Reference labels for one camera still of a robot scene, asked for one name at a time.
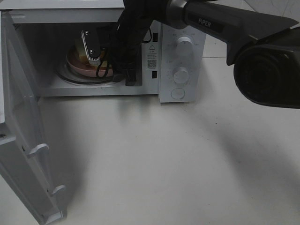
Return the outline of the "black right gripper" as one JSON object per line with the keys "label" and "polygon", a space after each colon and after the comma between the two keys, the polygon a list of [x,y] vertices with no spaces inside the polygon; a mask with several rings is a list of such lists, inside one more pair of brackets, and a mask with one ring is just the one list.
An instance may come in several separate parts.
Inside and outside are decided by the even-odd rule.
{"label": "black right gripper", "polygon": [[99,74],[102,65],[97,67],[97,77],[107,77],[109,67],[116,70],[112,81],[119,83],[126,79],[126,86],[136,84],[136,61],[143,39],[147,34],[147,23],[143,21],[118,21],[97,28],[98,41],[105,54],[105,73]]}

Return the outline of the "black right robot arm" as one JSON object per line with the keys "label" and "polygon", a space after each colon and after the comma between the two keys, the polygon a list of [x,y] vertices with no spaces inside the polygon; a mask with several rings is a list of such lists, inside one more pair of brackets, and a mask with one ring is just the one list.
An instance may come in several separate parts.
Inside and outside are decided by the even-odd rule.
{"label": "black right robot arm", "polygon": [[109,41],[109,61],[126,77],[153,21],[191,26],[227,45],[239,91],[265,106],[300,106],[300,29],[294,19],[216,4],[213,0],[126,0]]}

